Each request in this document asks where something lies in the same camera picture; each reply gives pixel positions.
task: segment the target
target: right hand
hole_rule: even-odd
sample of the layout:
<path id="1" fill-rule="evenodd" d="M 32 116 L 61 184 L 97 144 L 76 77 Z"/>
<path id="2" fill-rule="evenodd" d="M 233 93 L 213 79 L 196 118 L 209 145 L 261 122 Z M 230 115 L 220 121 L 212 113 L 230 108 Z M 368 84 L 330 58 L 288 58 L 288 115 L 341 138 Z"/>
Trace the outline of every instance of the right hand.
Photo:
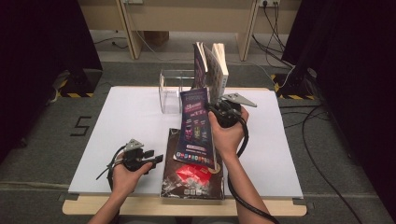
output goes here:
<path id="1" fill-rule="evenodd" d="M 241 106 L 241 117 L 248 122 L 248 112 Z M 237 122 L 233 127 L 222 128 L 213 112 L 208 113 L 210 125 L 212 126 L 213 141 L 216 149 L 223 159 L 236 156 L 236 150 L 244 138 L 242 124 Z"/>

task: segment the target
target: gray carpet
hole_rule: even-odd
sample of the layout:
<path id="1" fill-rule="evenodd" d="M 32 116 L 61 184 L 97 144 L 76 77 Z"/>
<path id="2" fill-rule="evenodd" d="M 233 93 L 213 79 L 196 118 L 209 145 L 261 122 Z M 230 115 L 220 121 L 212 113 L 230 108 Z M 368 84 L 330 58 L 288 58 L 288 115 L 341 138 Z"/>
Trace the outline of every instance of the gray carpet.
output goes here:
<path id="1" fill-rule="evenodd" d="M 161 69 L 192 69 L 187 63 L 103 63 L 104 73 L 92 98 L 59 98 L 48 105 L 26 136 L 27 147 L 14 148 L 0 165 L 1 223 L 85 223 L 90 216 L 62 212 L 79 160 L 111 86 L 157 86 Z M 285 72 L 266 67 L 269 74 Z M 230 65 L 230 87 L 265 87 L 271 79 L 254 65 Z M 315 168 L 341 192 L 363 223 L 393 223 L 361 167 L 357 166 L 320 107 L 304 127 L 302 122 L 320 100 L 279 99 L 291 156 L 299 176 L 308 213 L 304 217 L 279 217 L 281 223 L 358 223 L 346 204 Z M 78 118 L 87 117 L 75 128 Z"/>

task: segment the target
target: hand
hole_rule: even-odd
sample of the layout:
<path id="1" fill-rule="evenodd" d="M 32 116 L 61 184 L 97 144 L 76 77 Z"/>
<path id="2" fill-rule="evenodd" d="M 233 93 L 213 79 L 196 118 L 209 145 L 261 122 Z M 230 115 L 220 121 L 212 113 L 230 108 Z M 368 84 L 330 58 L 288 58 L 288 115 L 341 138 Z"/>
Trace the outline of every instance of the hand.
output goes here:
<path id="1" fill-rule="evenodd" d="M 152 162 L 144 164 L 135 172 L 129 171 L 124 165 L 119 164 L 114 167 L 113 171 L 113 192 L 121 197 L 128 197 L 128 194 L 134 191 L 140 176 L 145 174 L 152 166 Z"/>
<path id="2" fill-rule="evenodd" d="M 241 117 L 248 122 L 248 112 L 241 106 Z M 237 122 L 233 127 L 222 128 L 213 112 L 208 113 L 210 125 L 212 126 L 213 141 L 216 149 L 223 159 L 236 156 L 236 150 L 245 136 L 242 124 Z"/>

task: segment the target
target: book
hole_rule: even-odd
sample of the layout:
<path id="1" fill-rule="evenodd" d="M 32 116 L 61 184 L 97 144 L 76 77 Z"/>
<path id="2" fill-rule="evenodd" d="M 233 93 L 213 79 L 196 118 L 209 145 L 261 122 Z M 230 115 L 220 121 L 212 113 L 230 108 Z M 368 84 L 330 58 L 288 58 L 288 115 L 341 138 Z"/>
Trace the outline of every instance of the book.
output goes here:
<path id="1" fill-rule="evenodd" d="M 180 129 L 169 129 L 160 196 L 163 198 L 224 200 L 221 157 L 218 169 L 174 160 Z"/>
<path id="2" fill-rule="evenodd" d="M 180 93 L 182 114 L 181 134 L 174 159 L 217 169 L 216 149 L 207 116 L 207 89 Z"/>
<path id="3" fill-rule="evenodd" d="M 204 43 L 197 42 L 194 47 L 193 89 L 208 87 L 209 102 L 215 103 L 224 94 L 229 76 L 225 61 L 224 44 L 215 43 L 209 49 Z"/>

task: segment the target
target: forearm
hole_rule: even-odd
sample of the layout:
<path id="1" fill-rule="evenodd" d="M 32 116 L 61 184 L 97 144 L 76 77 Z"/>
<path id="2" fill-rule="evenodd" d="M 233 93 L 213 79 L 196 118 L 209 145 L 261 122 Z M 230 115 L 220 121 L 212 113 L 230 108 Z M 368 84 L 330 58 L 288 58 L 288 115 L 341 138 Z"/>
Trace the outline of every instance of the forearm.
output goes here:
<path id="1" fill-rule="evenodd" d="M 268 214 L 268 209 L 262 201 L 258 191 L 254 188 L 252 182 L 248 178 L 240 160 L 236 155 L 231 155 L 223 158 L 224 163 L 227 167 L 228 174 L 233 184 L 233 188 L 236 193 L 245 202 L 250 205 L 262 210 Z M 236 209 L 240 223 L 273 223 L 259 215 L 249 211 L 242 204 L 236 203 Z"/>
<path id="2" fill-rule="evenodd" d="M 113 217 L 119 212 L 126 197 L 112 193 L 106 203 L 90 220 L 90 224 L 108 224 Z"/>

